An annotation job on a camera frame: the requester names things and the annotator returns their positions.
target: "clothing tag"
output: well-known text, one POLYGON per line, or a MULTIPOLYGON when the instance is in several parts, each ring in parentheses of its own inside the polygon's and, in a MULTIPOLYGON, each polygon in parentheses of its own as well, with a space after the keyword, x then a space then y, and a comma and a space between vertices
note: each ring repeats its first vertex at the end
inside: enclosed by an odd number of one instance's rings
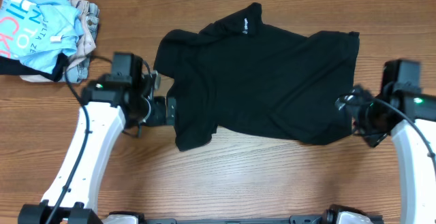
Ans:
POLYGON ((244 18, 244 34, 248 33, 248 20, 246 18, 244 18))
POLYGON ((50 42, 52 43, 60 43, 62 42, 62 36, 51 36, 50 42))

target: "wood grain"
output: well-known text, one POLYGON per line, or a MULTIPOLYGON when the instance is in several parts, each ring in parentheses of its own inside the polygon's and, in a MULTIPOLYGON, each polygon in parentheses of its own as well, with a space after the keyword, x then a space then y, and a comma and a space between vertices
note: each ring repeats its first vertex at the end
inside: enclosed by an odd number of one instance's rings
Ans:
MULTIPOLYGON (((92 0, 102 10, 95 54, 133 52, 151 65, 170 30, 199 31, 257 1, 263 21, 295 33, 360 32, 355 83, 378 92, 385 61, 422 62, 422 86, 436 88, 435 0, 92 0)), ((90 78, 107 72, 95 61, 90 78)), ((164 78, 159 94, 172 80, 164 78)), ((84 84, 77 86, 80 90, 84 84)), ((24 203, 50 186, 76 128, 78 104, 64 84, 0 76, 0 221, 15 223, 24 203)), ((121 135, 99 194, 99 215, 113 210, 176 219, 288 217, 344 204, 398 223, 399 173, 390 140, 361 138, 305 146, 218 128, 212 142, 180 153, 172 127, 121 135)))

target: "wooden board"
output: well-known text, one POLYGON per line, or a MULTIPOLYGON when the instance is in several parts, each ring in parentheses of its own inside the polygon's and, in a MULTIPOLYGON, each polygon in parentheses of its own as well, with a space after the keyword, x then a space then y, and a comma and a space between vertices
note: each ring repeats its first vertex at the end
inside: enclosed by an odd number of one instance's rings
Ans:
MULTIPOLYGON (((95 54, 134 52, 151 65, 170 30, 199 31, 257 1, 263 21, 295 33, 360 32, 355 83, 378 92, 384 62, 422 62, 422 86, 436 88, 435 0, 92 0, 102 10, 95 54)), ((91 78, 109 71, 91 64, 91 78)), ((159 94, 172 81, 164 78, 159 94)), ((15 223, 24 203, 50 186, 72 140, 78 104, 64 84, 0 76, 0 217, 15 223)), ((350 137, 329 146, 254 137, 218 128, 212 142, 180 153, 171 127, 121 135, 99 194, 99 215, 148 218, 288 217, 343 204, 400 216, 399 173, 390 140, 370 149, 350 137)))

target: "light blue t-shirt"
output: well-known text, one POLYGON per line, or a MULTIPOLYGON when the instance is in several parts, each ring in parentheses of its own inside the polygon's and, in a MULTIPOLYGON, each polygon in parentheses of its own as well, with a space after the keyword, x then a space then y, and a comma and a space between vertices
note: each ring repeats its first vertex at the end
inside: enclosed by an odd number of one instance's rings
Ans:
POLYGON ((68 0, 3 0, 0 54, 51 74, 60 53, 69 57, 77 52, 83 34, 79 15, 68 0), (61 41, 50 41, 52 36, 61 41))

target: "black garment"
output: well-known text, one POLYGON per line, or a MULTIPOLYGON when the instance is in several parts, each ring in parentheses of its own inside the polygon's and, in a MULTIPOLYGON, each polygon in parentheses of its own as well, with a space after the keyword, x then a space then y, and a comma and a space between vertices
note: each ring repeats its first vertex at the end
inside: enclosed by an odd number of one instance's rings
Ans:
POLYGON ((20 61, 0 57, 0 75, 41 75, 49 80, 58 82, 62 78, 63 68, 68 64, 68 57, 63 53, 57 57, 56 65, 51 74, 34 70, 20 63, 20 61))
POLYGON ((334 103, 352 88, 358 33, 304 37, 263 24, 261 13, 253 3, 160 43, 155 69, 174 78, 179 150, 206 144, 217 125, 310 144, 351 134, 350 116, 334 103))

